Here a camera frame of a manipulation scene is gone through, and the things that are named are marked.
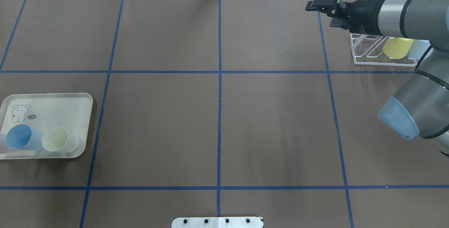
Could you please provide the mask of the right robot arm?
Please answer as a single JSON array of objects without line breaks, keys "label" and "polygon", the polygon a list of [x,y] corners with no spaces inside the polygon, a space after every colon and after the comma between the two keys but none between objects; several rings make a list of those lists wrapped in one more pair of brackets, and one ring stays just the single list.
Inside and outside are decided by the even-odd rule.
[{"label": "right robot arm", "polygon": [[414,60],[377,117],[406,140],[433,140],[448,156],[448,0],[312,0],[305,10],[331,17],[331,27],[386,37],[384,54]]}]

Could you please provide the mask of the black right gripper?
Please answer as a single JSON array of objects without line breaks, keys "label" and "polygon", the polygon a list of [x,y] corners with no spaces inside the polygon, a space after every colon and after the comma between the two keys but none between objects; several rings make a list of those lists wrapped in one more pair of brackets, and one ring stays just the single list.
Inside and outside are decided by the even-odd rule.
[{"label": "black right gripper", "polygon": [[332,12],[332,28],[342,28],[354,34],[380,36],[377,23],[381,0],[312,0],[308,1],[306,11]]}]

